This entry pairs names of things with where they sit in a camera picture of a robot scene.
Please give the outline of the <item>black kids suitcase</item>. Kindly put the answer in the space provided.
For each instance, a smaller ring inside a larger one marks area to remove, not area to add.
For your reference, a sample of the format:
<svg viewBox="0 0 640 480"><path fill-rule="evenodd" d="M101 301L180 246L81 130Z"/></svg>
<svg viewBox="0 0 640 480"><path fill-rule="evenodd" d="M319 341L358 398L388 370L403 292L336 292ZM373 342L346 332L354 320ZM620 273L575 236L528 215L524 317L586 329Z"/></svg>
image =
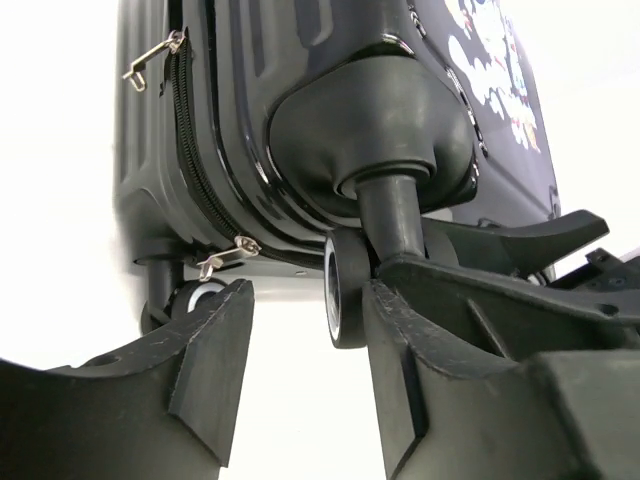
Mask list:
<svg viewBox="0 0 640 480"><path fill-rule="evenodd" d="M122 1L114 206L147 294L180 309L186 268L325 273L335 345L360 345L355 246L417 244L419 216L516 227L559 213L534 75L505 1ZM168 37L187 38L122 75Z"/></svg>

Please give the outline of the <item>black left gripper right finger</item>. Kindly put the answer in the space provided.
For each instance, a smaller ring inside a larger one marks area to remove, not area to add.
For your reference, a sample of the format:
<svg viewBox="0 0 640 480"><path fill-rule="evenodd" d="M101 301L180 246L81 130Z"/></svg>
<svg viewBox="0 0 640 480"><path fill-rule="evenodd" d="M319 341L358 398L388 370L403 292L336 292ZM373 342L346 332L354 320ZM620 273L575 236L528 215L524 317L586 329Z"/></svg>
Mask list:
<svg viewBox="0 0 640 480"><path fill-rule="evenodd" d="M380 281L363 291L390 479L635 479L639 355L487 353Z"/></svg>

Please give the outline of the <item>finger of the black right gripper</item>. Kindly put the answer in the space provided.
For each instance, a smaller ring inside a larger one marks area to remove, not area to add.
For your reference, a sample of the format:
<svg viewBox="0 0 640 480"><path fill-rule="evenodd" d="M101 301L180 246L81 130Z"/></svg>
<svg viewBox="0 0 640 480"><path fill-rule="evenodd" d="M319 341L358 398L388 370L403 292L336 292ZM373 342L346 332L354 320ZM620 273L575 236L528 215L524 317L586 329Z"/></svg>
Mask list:
<svg viewBox="0 0 640 480"><path fill-rule="evenodd" d="M501 275L532 275L607 235L607 222L579 210L522 227L472 226L424 218L431 260Z"/></svg>
<svg viewBox="0 0 640 480"><path fill-rule="evenodd" d="M377 277L426 319L513 360L540 352L639 347L636 289L553 289L413 257L383 263Z"/></svg>

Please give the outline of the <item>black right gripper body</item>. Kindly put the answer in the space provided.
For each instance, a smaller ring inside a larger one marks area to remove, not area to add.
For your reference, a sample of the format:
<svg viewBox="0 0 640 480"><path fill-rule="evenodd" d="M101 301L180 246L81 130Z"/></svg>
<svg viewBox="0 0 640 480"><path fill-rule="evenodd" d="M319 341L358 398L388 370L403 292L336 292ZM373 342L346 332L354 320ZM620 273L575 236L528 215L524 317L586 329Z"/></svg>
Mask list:
<svg viewBox="0 0 640 480"><path fill-rule="evenodd" d="M586 255L586 263L544 284L555 290L617 296L613 306L639 316L639 248L622 258L598 248Z"/></svg>

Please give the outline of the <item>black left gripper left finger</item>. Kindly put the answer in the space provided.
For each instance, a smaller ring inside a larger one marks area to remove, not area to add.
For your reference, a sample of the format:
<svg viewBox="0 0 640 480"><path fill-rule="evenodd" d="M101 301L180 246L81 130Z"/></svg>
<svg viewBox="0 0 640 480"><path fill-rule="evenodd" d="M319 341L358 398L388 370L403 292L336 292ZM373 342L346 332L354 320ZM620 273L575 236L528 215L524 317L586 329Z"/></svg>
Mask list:
<svg viewBox="0 0 640 480"><path fill-rule="evenodd" d="M215 479L230 460L254 313L237 280L84 365L1 365L5 479Z"/></svg>

